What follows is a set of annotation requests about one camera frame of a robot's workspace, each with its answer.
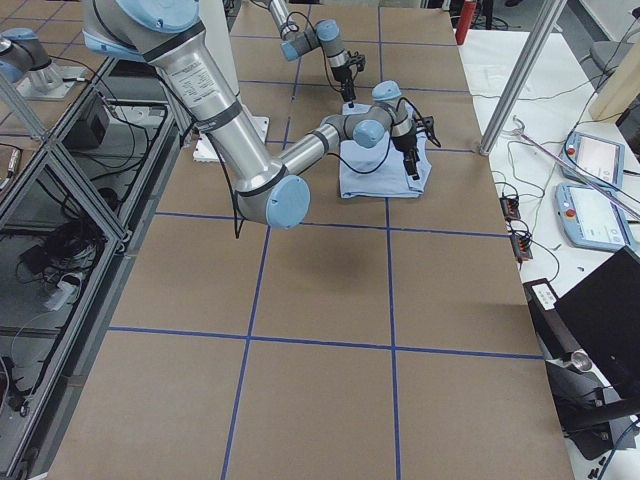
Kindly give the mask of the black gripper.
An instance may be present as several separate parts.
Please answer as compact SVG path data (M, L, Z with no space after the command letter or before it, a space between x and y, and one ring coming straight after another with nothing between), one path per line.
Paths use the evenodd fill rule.
M435 119L433 116L410 116L395 124L391 130L391 141L395 149L403 154L405 172L412 180L419 180L418 135L424 133L428 141L436 144Z
M363 72L365 65L366 57L358 51L343 50L329 58L333 78L340 84L340 94L349 107L353 107L356 100L353 68L356 72Z

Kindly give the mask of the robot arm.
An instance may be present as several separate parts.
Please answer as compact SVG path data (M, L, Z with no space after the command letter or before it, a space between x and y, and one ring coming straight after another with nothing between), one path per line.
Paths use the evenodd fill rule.
M235 177L228 183L239 219L289 229L301 223L310 190L301 173L346 140L372 148L389 137L405 172L419 179L418 136L435 142L434 120L422 115L393 81L378 84L365 112L331 115L279 155L266 149L243 106L235 74L210 51L229 42L224 16L213 19L203 1L85 1L83 35L99 54L142 62L161 72L196 128Z
M334 19L322 19L313 24L301 12L290 11L286 1L253 1L253 4L271 14L286 60L298 60L317 49L322 51L329 87L352 107L356 100L355 79L364 71L366 57L358 51L347 49L337 22Z

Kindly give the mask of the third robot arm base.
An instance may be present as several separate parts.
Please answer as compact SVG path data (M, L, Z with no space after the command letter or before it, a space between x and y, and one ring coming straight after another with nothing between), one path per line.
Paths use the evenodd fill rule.
M1 33L1 75L16 85L23 98L63 100L75 83L64 80L64 71L33 30L16 27Z

